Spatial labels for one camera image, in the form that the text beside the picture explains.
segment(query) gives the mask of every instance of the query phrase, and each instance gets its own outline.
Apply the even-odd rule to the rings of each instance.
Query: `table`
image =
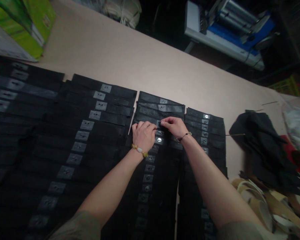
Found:
[[[71,0],[52,0],[57,18],[34,66],[145,91],[224,118],[226,132],[246,109],[269,115],[286,134],[283,97],[130,29]],[[226,139],[229,180],[244,169],[244,152]]]

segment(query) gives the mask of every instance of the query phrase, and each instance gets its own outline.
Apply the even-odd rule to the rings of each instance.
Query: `sleeve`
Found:
[[[49,240],[60,239],[91,239],[100,240],[101,225],[89,212],[76,213],[69,221],[63,224],[52,234]]]
[[[223,226],[218,232],[219,240],[270,240],[274,235],[263,226],[252,222],[232,222]]]

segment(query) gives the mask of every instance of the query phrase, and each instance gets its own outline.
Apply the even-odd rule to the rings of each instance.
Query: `finger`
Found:
[[[144,122],[140,121],[140,122],[138,123],[137,129],[141,128],[143,124],[144,124]]]
[[[153,129],[157,129],[158,127],[156,125],[154,125],[153,123],[151,123],[147,129],[149,129],[149,131],[152,131]]]
[[[145,129],[151,125],[151,122],[145,121],[144,124],[142,125],[141,129]]]
[[[138,126],[137,123],[135,123],[135,124],[133,124],[133,125],[131,126],[132,132],[133,132],[133,133],[137,130],[137,126]]]
[[[171,127],[172,127],[172,124],[170,124],[170,123],[168,123],[168,122],[164,122],[164,121],[161,122],[161,125],[164,126],[164,127],[166,127],[166,128],[168,128],[169,130],[170,130]]]
[[[161,120],[161,122],[173,123],[177,118],[176,117],[167,117]]]

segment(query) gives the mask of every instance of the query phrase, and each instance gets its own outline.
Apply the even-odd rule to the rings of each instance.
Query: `bracelet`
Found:
[[[179,138],[178,141],[180,142],[180,141],[181,141],[185,136],[187,136],[188,134],[189,134],[190,136],[192,135],[191,132],[188,132],[188,133],[186,133],[182,138]]]
[[[142,153],[143,157],[147,157],[148,153],[147,152],[143,152],[142,148],[139,148],[137,145],[131,144],[131,147],[136,149],[139,153]]]

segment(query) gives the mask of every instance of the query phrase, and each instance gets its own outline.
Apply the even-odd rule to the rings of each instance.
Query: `yellow crate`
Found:
[[[289,78],[286,78],[285,80],[277,82],[277,83],[269,86],[268,88],[274,89],[279,93],[300,97],[300,89],[297,86],[297,83],[295,81],[295,77],[293,74]]]

